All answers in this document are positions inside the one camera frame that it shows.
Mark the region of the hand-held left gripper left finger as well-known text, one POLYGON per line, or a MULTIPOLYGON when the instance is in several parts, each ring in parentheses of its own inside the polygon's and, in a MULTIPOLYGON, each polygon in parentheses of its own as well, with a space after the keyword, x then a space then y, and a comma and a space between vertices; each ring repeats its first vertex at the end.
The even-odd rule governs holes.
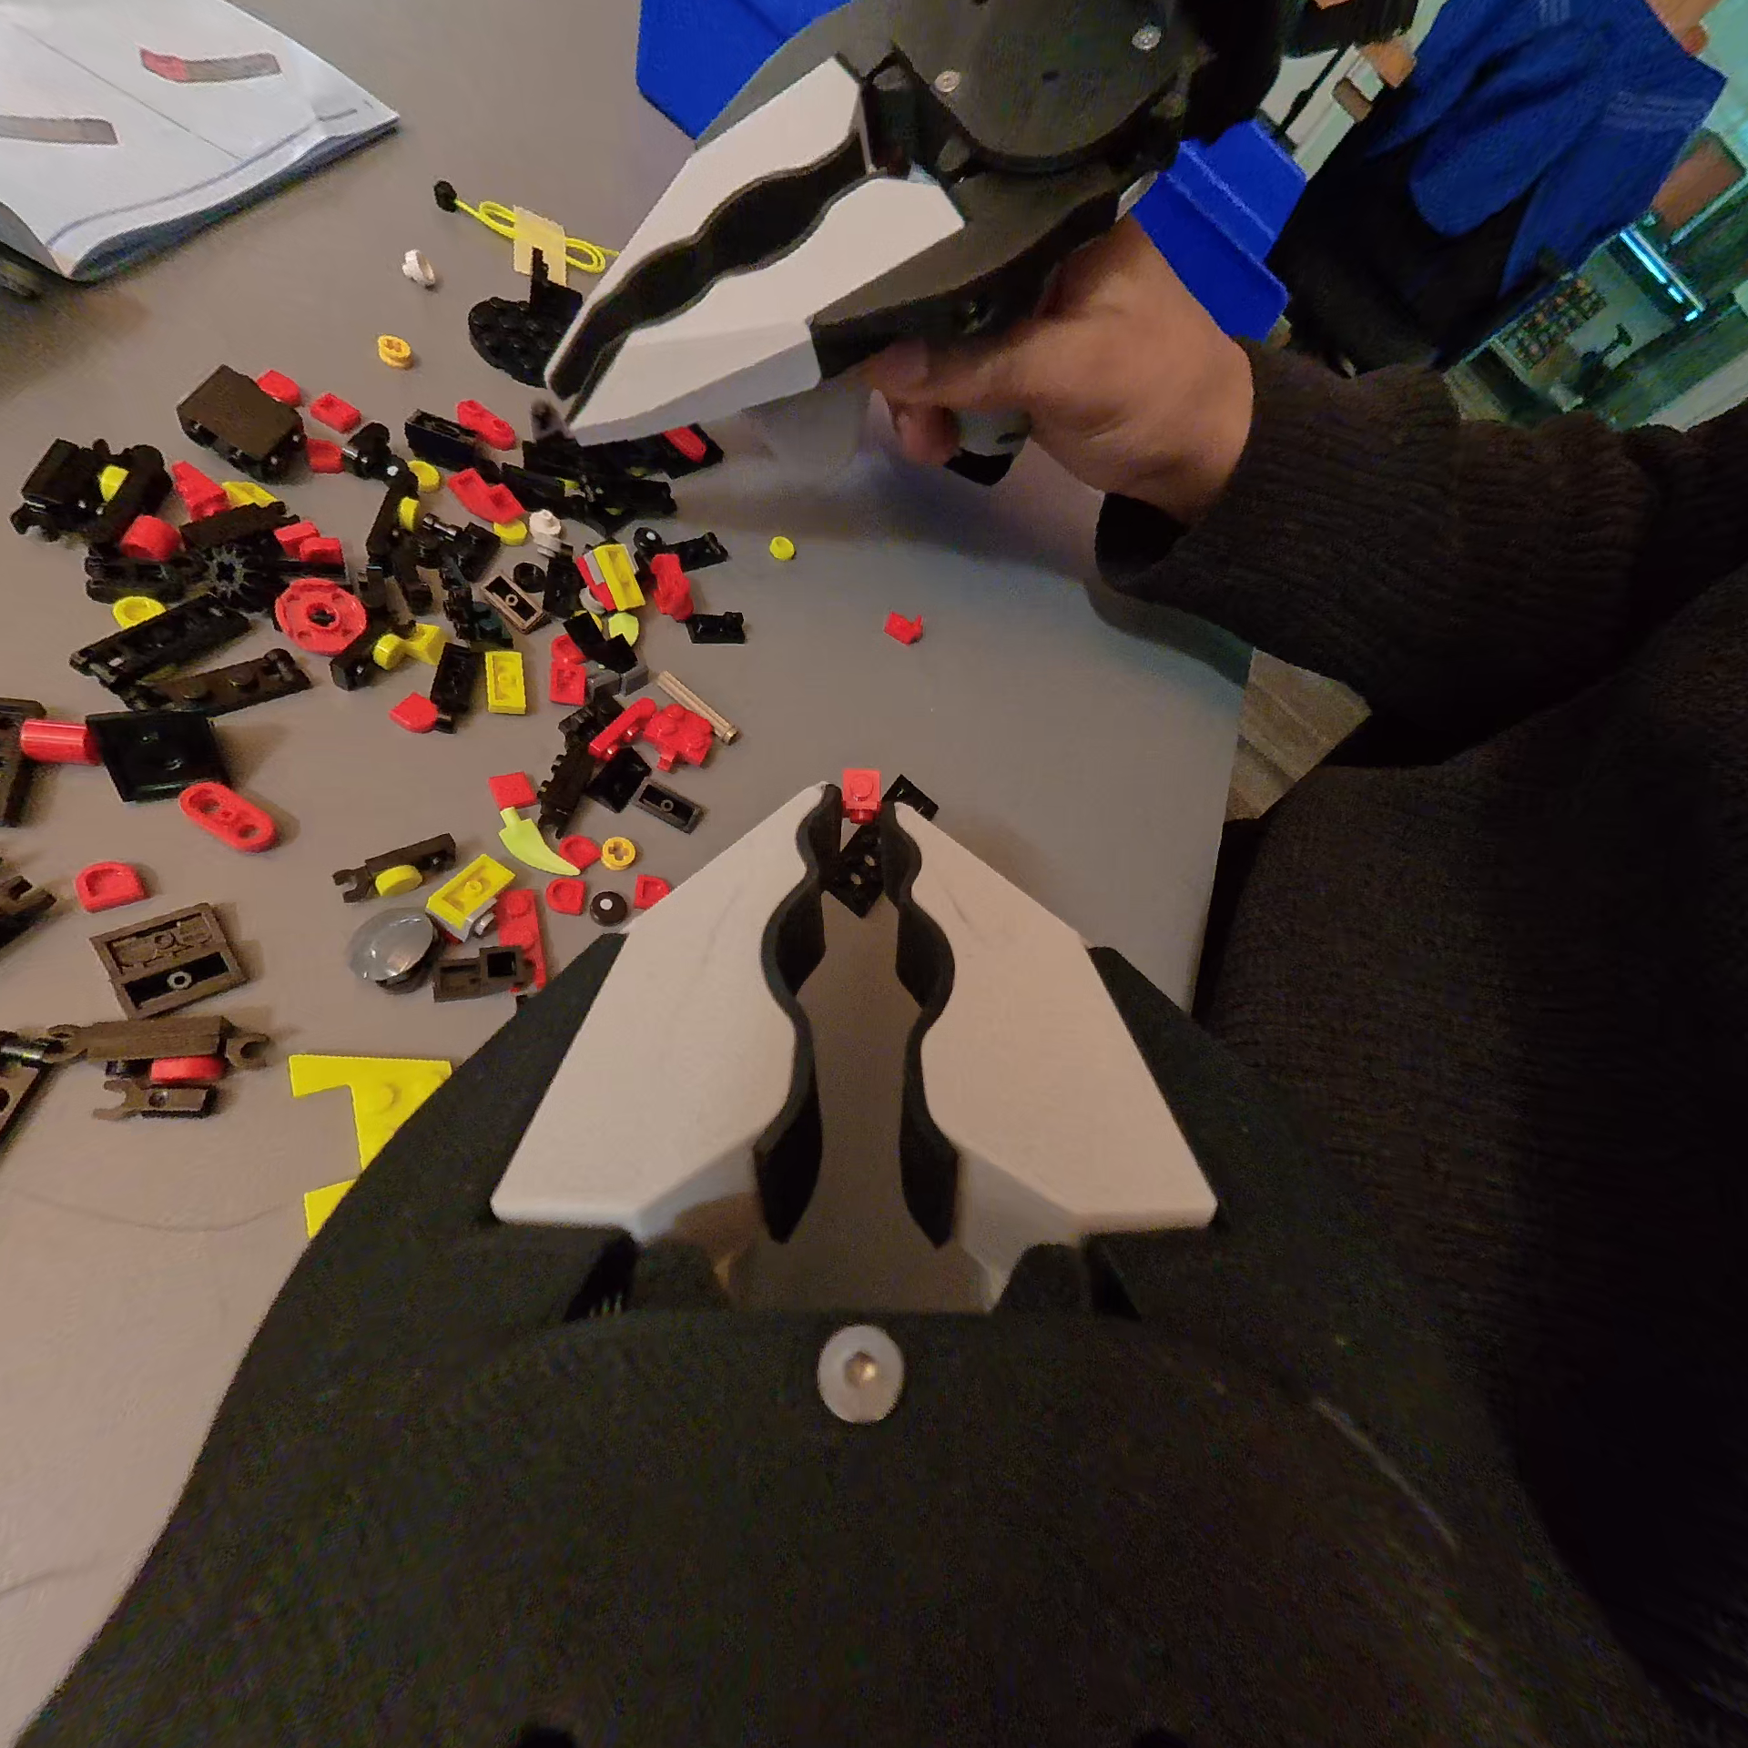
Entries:
POLYGON ((840 842, 830 780, 720 849, 623 930, 493 1195, 499 1220, 700 1250, 733 1299, 818 1183, 816 1051, 840 842))

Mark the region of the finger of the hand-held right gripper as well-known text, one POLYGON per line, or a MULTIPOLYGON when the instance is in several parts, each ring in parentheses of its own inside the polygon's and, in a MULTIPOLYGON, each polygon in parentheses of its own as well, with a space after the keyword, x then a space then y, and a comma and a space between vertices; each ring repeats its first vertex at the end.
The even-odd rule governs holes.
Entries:
POLYGON ((698 145, 558 340, 546 386, 585 400, 637 335, 773 265, 862 177, 862 80, 826 58, 698 145))
POLYGON ((929 177, 860 181, 773 262, 729 271, 678 313, 615 340, 568 410, 570 433, 583 443, 641 437, 812 390, 810 319, 960 228, 929 177))

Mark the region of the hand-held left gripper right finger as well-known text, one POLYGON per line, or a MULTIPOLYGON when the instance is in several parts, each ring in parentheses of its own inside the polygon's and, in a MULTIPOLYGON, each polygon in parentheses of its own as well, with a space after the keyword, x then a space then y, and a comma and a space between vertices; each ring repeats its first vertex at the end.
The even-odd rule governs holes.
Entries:
POLYGON ((883 877, 917 1005, 903 1197, 970 1258, 984 1307, 1029 1248, 1205 1228, 1217 1195, 1079 930, 907 802, 883 818, 883 877))

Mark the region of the small black lego plate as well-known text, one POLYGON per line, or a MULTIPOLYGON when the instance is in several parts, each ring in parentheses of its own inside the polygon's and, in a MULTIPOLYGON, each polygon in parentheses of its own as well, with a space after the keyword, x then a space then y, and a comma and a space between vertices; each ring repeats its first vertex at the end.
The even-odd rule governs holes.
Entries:
POLYGON ((820 891, 858 919, 875 907, 885 891, 881 818, 854 824, 828 873, 820 877, 820 891))

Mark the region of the pile of lego pieces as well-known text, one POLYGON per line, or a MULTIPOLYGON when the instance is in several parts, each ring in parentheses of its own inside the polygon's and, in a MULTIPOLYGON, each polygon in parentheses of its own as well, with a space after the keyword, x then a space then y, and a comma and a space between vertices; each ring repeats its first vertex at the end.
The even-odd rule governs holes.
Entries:
POLYGON ((325 806, 351 859, 331 873, 361 930, 361 978, 438 1001, 542 988, 540 905, 605 926, 666 885, 585 891, 623 867, 583 842, 583 806, 635 804, 676 826, 660 786, 735 731, 653 654, 672 623, 733 648, 747 619, 698 569, 712 530, 643 524, 668 486, 722 459, 700 425, 578 447, 536 413, 465 402, 416 411, 404 445, 335 396, 220 366, 177 408, 199 457, 151 443, 47 441, 3 494, 3 680, 78 682, 90 709, 3 694, 3 832, 39 826, 35 792, 80 824, 3 849, 3 948, 57 913, 134 909, 163 891, 163 844, 90 824, 96 782, 159 806, 215 851, 278 851, 325 806))

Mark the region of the person's right forearm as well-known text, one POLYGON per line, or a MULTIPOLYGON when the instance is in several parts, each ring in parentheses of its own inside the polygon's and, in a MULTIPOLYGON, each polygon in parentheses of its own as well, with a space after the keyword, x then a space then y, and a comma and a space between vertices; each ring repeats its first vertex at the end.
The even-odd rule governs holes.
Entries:
POLYGON ((1428 368, 1252 350, 1252 421, 1185 524, 1106 494, 1102 581, 1203 619, 1456 751, 1744 605, 1746 415, 1625 431, 1467 419, 1428 368))

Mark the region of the round black lego plate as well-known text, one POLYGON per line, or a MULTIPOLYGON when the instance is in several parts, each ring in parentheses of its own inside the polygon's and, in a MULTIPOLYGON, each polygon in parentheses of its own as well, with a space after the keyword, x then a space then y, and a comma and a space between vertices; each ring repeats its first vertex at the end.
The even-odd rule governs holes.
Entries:
POLYGON ((469 342, 512 380, 542 390, 548 360, 578 317, 580 291, 540 281, 526 297, 489 295, 469 307, 469 342))

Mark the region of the yellow lego wedge plate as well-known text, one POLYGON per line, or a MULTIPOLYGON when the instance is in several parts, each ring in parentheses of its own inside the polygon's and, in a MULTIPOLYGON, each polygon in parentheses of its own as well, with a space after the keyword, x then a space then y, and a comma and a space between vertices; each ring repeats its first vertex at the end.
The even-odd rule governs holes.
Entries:
POLYGON ((295 1051, 288 1057, 295 1098, 345 1090, 351 1100, 359 1169, 370 1165, 396 1130, 449 1076, 447 1059, 295 1051))

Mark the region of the lego instruction booklet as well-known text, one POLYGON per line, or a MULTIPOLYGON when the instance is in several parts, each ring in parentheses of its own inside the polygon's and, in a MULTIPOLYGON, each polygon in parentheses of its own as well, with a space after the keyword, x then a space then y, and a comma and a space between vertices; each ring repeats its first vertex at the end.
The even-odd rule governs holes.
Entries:
POLYGON ((3 260, 100 281, 398 121, 234 3, 3 3, 3 260))

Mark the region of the person's right hand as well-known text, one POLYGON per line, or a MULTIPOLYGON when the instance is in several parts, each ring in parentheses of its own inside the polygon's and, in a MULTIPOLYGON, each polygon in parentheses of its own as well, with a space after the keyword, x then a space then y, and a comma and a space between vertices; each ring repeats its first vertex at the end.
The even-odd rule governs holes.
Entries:
POLYGON ((1252 423, 1252 360, 1130 216, 1075 250, 1033 315, 960 342, 893 342, 858 374, 905 455, 945 463, 972 413, 1012 411, 1071 477, 1189 526, 1252 423))

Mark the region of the blue storage bin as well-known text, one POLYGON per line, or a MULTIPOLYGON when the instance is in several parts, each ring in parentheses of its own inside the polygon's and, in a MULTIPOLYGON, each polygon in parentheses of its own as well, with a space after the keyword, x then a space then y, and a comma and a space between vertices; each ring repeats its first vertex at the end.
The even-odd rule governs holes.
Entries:
MULTIPOLYGON (((791 37, 832 1, 643 1, 637 88, 698 139, 791 37)), ((1189 141, 1134 206, 1140 226, 1219 327, 1266 338, 1288 289, 1268 265, 1306 175, 1258 119, 1189 141)))

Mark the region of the person's black sweater torso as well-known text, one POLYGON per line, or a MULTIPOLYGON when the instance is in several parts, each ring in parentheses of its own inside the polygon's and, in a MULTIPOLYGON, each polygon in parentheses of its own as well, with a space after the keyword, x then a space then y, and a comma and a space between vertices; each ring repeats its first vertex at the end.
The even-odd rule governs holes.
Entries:
POLYGON ((1744 569, 1499 696, 1310 585, 1240 636, 1450 755, 1270 812, 1209 1023, 1426 1284, 1562 1562, 1692 1743, 1744 1743, 1744 569))

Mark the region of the blue jacket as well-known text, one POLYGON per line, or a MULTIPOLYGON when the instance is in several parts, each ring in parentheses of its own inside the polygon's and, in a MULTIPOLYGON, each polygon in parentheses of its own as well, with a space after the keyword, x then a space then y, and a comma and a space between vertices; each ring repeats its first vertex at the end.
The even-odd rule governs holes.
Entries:
POLYGON ((1714 3, 1444 3, 1268 254, 1290 346, 1446 366, 1639 218, 1726 78, 1714 3))

